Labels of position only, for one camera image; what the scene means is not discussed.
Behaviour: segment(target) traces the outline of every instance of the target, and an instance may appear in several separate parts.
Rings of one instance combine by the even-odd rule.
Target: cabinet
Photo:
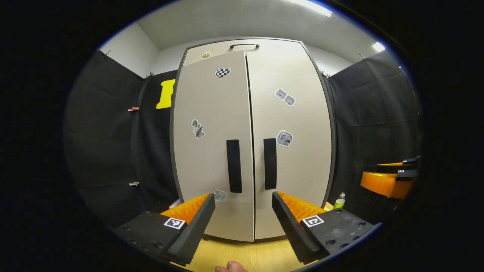
[[[274,190],[322,206],[332,176],[330,112],[301,42],[188,48],[172,96],[171,156],[182,201],[226,194],[205,233],[240,241],[284,235]]]

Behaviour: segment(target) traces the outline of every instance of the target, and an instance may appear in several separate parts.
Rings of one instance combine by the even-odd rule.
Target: plastic bottle
[[[336,202],[334,203],[333,210],[342,208],[344,204],[345,204],[345,193],[341,193],[338,199],[336,200]]]

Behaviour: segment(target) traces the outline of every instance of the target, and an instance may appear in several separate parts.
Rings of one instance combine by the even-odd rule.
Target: sticker
[[[294,103],[296,103],[296,99],[294,97],[287,95],[286,98],[284,99],[284,102],[288,104],[289,106],[293,106]]]
[[[275,96],[277,96],[277,98],[279,99],[284,99],[284,97],[286,97],[287,93],[285,91],[283,91],[282,89],[278,89],[277,91],[275,91]]]
[[[205,54],[202,55],[202,59],[206,59],[206,58],[210,57],[210,55],[211,55],[210,51],[207,51],[207,52],[205,52]]]
[[[292,134],[285,130],[281,130],[279,135],[276,137],[276,142],[279,145],[289,147],[289,145],[292,143]]]
[[[195,134],[195,138],[197,138],[197,140],[200,140],[200,138],[205,136],[205,132],[202,131],[203,129],[202,124],[199,121],[197,121],[196,119],[193,119],[192,126],[193,126],[193,134]]]
[[[227,199],[227,193],[224,191],[215,190],[213,194],[215,200],[224,202]]]
[[[313,227],[313,226],[324,223],[324,221],[317,215],[311,216],[311,217],[308,217],[308,218],[304,218],[303,221],[306,224],[306,226],[308,226],[308,227]]]
[[[176,228],[176,229],[180,229],[183,226],[183,224],[185,224],[185,220],[180,220],[180,219],[171,218],[171,217],[170,219],[168,219],[168,221],[164,223],[165,226]]]
[[[215,75],[218,78],[224,78],[230,73],[230,68],[218,68],[217,71],[215,71]]]

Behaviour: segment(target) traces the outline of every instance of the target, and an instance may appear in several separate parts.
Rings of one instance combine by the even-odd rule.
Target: cabinet door
[[[219,68],[230,68],[230,72],[225,70],[221,73],[226,76],[218,78]],[[225,201],[215,201],[205,233],[253,241],[254,173],[244,52],[227,53],[183,67],[173,96],[171,155],[181,199],[189,201],[215,190],[226,192]],[[202,129],[194,129],[193,120]],[[198,130],[202,137],[196,137]],[[241,193],[230,191],[227,140],[239,141]]]
[[[256,230],[255,238],[284,235],[272,210],[272,192],[265,189],[264,139],[279,132],[292,135],[289,147],[276,145],[275,190],[321,207],[331,166],[331,126],[326,98],[303,46],[278,41],[279,46],[247,53],[251,90]],[[289,106],[276,96],[282,89],[295,99]],[[282,140],[290,140],[288,134]]]

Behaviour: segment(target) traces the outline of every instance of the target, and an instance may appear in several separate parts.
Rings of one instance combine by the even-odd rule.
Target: checkered heart sticker
[[[215,75],[218,78],[224,78],[230,73],[230,68],[218,68],[217,71],[215,71]]]

